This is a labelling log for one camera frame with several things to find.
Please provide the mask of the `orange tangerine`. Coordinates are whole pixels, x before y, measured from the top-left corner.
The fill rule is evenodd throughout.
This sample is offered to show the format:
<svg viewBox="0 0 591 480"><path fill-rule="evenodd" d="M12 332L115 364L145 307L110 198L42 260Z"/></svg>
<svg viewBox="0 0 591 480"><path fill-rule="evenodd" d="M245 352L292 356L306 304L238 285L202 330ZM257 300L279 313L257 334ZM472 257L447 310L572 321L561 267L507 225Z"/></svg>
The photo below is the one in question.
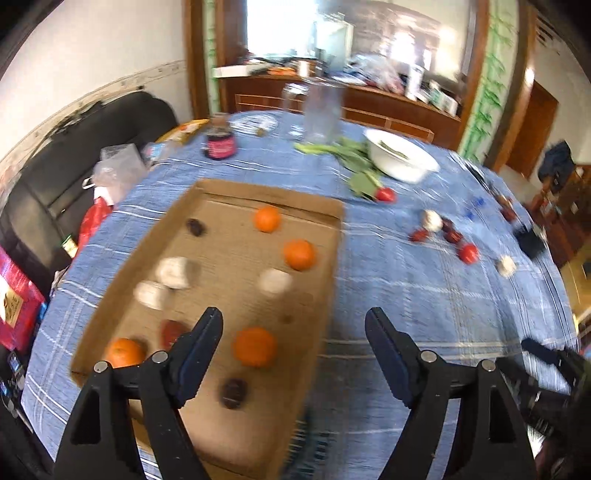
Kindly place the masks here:
<svg viewBox="0 0 591 480"><path fill-rule="evenodd" d="M276 336L262 327L249 327L239 331L232 343L233 357L246 367L270 367L276 360L276 354Z"/></svg>
<svg viewBox="0 0 591 480"><path fill-rule="evenodd" d="M141 364L145 356L145 347L139 341L117 338L107 348L105 358L113 368L124 368Z"/></svg>
<svg viewBox="0 0 591 480"><path fill-rule="evenodd" d="M283 247L284 262L295 271L305 271L315 266L315 247L304 239L294 239Z"/></svg>
<svg viewBox="0 0 591 480"><path fill-rule="evenodd" d="M280 210L271 205L260 207L253 216L254 227L263 233L273 233L280 227L280 222Z"/></svg>

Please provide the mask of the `wrinkled red date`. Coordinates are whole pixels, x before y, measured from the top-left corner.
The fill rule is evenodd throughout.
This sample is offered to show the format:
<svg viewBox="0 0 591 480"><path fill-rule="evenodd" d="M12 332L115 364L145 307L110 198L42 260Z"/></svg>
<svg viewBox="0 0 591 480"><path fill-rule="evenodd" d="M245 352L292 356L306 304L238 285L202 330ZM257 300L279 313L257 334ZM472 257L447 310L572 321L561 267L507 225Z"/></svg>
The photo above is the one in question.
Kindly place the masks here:
<svg viewBox="0 0 591 480"><path fill-rule="evenodd" d="M161 324L159 345L162 350L169 351L177 339L187 333L186 326L176 320L165 320Z"/></svg>

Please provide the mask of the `beige cylinder block front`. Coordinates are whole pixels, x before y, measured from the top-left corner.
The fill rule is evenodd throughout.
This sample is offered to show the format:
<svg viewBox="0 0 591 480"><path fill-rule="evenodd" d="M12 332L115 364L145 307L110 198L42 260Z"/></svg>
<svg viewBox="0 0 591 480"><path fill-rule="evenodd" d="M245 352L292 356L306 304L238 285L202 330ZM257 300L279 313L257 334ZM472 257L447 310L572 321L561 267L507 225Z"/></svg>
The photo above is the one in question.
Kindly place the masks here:
<svg viewBox="0 0 591 480"><path fill-rule="evenodd" d="M257 288L267 297L283 296L292 286L293 276L276 268L264 270L257 280Z"/></svg>

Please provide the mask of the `black cylindrical container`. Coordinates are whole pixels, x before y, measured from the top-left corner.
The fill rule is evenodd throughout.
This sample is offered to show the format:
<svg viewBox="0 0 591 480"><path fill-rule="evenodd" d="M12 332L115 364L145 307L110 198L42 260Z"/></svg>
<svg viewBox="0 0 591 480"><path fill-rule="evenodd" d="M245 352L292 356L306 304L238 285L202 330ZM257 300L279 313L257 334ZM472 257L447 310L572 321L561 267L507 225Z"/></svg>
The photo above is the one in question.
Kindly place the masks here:
<svg viewBox="0 0 591 480"><path fill-rule="evenodd" d="M545 230L536 223L522 225L514 231L522 252L530 259L537 259L547 249Z"/></svg>

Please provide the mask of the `red tomato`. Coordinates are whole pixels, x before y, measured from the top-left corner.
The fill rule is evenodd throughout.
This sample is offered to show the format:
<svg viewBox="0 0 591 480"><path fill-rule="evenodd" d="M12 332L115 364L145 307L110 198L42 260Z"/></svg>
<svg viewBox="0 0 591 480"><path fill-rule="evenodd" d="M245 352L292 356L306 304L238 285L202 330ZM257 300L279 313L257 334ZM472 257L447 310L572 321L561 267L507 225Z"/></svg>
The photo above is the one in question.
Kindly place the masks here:
<svg viewBox="0 0 591 480"><path fill-rule="evenodd" d="M460 260L467 265L475 264L480 258L479 249L474 243L462 243L457 253Z"/></svg>

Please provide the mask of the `blue plaid tablecloth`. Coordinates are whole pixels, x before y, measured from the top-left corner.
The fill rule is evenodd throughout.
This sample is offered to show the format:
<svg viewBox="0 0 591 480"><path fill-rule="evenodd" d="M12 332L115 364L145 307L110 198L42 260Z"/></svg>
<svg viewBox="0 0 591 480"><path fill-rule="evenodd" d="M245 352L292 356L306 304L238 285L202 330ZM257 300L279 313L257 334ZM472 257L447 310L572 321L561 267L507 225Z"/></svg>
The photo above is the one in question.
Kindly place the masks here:
<svg viewBox="0 0 591 480"><path fill-rule="evenodd" d="M79 339L119 267L163 212L201 178L270 185L342 200L344 240L335 276L334 313L311 391L311 449L298 479L375 479L399 438L408 412L394 399L370 348L363 318L381 307L419 347L473 365L520 357L531 337L553 348L577 348L576 330L558 268L548 253L530 260L498 203L465 170L460 157L429 146L440 171L415 185L394 182L394 203L353 196L346 170L331 156L309 156L280 134L240 135L224 161L204 155L201 138L157 166L102 224L53 296L33 344L22 396L25 413L50 454L58 450L78 395L69 365ZM424 210L443 229L412 242ZM449 243L444 234L464 238ZM458 257L474 243L479 260ZM517 270L503 278L496 261Z"/></svg>

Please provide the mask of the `red gift bag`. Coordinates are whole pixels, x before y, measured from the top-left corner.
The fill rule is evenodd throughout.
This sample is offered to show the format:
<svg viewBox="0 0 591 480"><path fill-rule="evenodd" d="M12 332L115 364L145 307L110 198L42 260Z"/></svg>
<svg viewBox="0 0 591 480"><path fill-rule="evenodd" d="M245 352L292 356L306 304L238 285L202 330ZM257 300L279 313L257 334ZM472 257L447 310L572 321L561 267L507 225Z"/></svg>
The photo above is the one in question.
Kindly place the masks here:
<svg viewBox="0 0 591 480"><path fill-rule="evenodd" d="M0 251L0 272L1 344L25 355L45 297L4 250Z"/></svg>

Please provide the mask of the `small red date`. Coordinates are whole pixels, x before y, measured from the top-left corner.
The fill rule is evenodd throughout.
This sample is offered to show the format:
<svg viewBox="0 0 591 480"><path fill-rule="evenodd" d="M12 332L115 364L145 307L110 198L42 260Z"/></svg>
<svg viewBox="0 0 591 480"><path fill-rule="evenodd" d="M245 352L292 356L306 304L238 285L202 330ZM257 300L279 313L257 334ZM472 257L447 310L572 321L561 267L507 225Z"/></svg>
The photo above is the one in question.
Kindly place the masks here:
<svg viewBox="0 0 591 480"><path fill-rule="evenodd" d="M412 242L424 242L427 241L431 236L431 232L425 228L420 228L415 230L413 233L410 234L409 239Z"/></svg>

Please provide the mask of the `red radish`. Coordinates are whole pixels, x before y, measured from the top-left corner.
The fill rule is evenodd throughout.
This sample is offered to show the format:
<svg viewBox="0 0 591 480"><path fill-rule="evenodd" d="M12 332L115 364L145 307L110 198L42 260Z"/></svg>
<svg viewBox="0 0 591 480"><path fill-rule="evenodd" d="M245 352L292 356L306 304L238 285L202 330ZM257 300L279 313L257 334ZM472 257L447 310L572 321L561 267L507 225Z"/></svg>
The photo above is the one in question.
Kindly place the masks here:
<svg viewBox="0 0 591 480"><path fill-rule="evenodd" d="M392 188L379 188L375 194L375 198L380 202L394 203L397 201L397 194Z"/></svg>

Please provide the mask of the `black leather sofa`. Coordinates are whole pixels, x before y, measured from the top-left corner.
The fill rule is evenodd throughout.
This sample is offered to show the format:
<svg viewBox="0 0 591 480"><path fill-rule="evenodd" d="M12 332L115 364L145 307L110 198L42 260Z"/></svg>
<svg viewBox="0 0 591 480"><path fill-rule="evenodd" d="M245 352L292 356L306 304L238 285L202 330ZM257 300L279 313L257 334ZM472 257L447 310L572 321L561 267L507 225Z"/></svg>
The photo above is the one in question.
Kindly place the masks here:
<svg viewBox="0 0 591 480"><path fill-rule="evenodd" d="M1 209L1 247L44 296L54 274L68 267L62 248L78 238L93 194L82 188L104 147L142 149L178 125L172 107L139 90L108 103L98 101L58 125L28 160Z"/></svg>

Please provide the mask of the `brown cardboard tray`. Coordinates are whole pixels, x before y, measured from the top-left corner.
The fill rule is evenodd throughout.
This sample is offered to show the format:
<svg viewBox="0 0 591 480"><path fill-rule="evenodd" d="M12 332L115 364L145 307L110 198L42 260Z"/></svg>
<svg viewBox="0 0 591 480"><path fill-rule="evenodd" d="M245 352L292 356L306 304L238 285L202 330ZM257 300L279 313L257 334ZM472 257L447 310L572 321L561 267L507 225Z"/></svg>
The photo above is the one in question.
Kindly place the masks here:
<svg viewBox="0 0 591 480"><path fill-rule="evenodd" d="M202 180L132 252L71 361L59 479L276 479L331 315L345 208Z"/></svg>

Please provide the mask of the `white enamel bowl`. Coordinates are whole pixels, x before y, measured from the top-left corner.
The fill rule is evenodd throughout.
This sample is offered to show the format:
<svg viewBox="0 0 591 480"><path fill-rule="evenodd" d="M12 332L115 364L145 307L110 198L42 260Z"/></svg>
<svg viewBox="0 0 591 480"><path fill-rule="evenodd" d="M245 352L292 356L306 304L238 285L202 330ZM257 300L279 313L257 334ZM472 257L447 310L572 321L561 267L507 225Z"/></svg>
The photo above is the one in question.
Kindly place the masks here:
<svg viewBox="0 0 591 480"><path fill-rule="evenodd" d="M417 184L440 171L435 158L410 140L379 129L363 132L370 161L385 175L401 182Z"/></svg>

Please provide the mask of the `clear plastic bag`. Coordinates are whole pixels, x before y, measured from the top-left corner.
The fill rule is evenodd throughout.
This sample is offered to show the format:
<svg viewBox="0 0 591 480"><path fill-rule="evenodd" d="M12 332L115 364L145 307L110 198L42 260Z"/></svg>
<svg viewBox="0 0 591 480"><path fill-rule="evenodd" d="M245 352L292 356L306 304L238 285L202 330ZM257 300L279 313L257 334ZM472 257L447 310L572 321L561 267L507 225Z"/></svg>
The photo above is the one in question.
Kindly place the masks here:
<svg viewBox="0 0 591 480"><path fill-rule="evenodd" d="M92 174L82 181L82 189L92 189L94 199L103 198L110 206L120 203L146 175L147 168L134 144L107 146L100 150Z"/></svg>

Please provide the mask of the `green leafy vegetable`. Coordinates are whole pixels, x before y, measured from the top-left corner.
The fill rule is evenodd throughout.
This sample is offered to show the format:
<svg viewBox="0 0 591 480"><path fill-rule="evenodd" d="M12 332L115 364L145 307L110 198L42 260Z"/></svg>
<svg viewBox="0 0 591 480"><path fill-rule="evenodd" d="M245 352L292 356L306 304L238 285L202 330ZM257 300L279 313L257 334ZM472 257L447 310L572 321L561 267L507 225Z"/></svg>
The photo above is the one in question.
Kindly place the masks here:
<svg viewBox="0 0 591 480"><path fill-rule="evenodd" d="M346 168L349 175L349 190L356 197L376 201L379 191L384 187L378 170L370 161L368 144L342 138L342 143L311 144L294 143L294 149L308 155L329 154Z"/></svg>

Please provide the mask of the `pink labelled black jar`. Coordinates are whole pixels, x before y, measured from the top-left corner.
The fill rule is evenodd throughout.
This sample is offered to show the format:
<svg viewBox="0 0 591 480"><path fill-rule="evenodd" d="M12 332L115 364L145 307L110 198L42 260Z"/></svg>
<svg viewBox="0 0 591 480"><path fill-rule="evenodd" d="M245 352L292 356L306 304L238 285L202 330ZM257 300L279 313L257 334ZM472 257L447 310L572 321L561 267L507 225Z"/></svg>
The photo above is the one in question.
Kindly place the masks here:
<svg viewBox="0 0 591 480"><path fill-rule="evenodd" d="M231 128L211 128L207 131L204 144L204 154L213 160L224 160L235 155L238 151L235 133Z"/></svg>

